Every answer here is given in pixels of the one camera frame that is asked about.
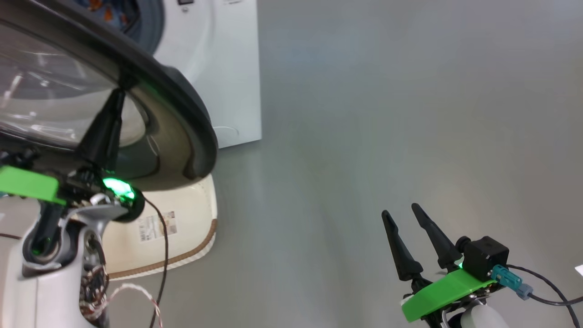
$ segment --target cable connector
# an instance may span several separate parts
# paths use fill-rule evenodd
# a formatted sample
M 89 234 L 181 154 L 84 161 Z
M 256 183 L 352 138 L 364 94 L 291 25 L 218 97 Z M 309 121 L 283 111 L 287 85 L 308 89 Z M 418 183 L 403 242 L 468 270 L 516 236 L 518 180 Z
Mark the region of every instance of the cable connector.
M 515 291 L 516 295 L 524 301 L 530 298 L 529 294 L 532 293 L 533 288 L 528 284 L 523 284 L 522 278 L 510 272 L 509 269 L 497 264 L 492 269 L 491 277 L 500 285 Z

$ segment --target brown trim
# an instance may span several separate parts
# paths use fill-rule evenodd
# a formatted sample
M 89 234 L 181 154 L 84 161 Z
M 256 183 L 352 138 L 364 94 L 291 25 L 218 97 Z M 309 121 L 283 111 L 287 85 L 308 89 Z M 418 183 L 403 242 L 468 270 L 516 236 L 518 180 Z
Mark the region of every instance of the brown trim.
M 184 259 L 187 259 L 191 256 L 196 255 L 198 252 L 200 252 L 203 248 L 206 247 L 206 245 L 209 244 L 210 240 L 213 238 L 213 235 L 216 232 L 216 228 L 217 228 L 217 219 L 213 219 L 213 221 L 211 221 L 211 223 L 210 223 L 209 233 L 206 235 L 205 240 L 203 240 L 202 243 L 200 243 L 200 245 L 198 245 L 195 249 L 193 249 L 189 252 L 186 252 L 184 254 L 174 256 L 174 257 L 168 259 L 168 265 L 176 263 L 178 261 L 182 261 Z M 134 274 L 152 271 L 152 270 L 155 270 L 157 268 L 161 268 L 163 266 L 164 266 L 164 261 L 160 261 L 160 262 L 150 264 L 149 266 L 145 266 L 145 267 L 139 267 L 139 268 L 135 268 L 135 269 L 131 269 L 131 270 L 110 273 L 109 276 L 111 279 L 123 278 L 123 277 L 127 277 L 129 275 L 134 275 Z

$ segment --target beige basket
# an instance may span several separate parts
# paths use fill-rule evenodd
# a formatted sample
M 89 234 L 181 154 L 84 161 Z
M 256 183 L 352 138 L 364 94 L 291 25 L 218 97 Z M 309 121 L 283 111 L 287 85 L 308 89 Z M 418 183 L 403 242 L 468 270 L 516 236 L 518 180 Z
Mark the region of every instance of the beige basket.
M 164 215 L 168 230 L 168 269 L 198 260 L 215 242 L 217 205 L 209 175 L 175 190 L 144 193 Z M 141 277 L 163 271 L 164 235 L 154 208 L 129 224 L 112 222 L 103 236 L 106 270 L 112 280 Z

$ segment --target washing machine door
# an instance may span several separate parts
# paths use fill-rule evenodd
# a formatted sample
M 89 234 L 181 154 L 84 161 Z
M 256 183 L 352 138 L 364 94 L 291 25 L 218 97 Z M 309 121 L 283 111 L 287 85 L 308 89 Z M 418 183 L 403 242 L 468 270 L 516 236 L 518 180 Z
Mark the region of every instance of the washing machine door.
M 40 150 L 35 169 L 68 173 L 112 90 L 127 97 L 114 176 L 165 190 L 210 173 L 217 141 L 192 85 L 74 1 L 0 1 L 0 149 Z

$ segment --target teal connector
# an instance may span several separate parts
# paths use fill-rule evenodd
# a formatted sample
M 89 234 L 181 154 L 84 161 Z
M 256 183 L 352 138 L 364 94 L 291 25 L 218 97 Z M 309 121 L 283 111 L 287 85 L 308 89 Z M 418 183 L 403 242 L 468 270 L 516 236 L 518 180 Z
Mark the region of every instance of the teal connector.
M 514 273 L 510 272 L 509 269 L 496 264 L 492 269 L 493 280 L 498 281 L 498 283 L 502 286 L 506 286 L 513 291 L 517 291 L 520 286 L 522 285 L 522 278 L 515 275 Z

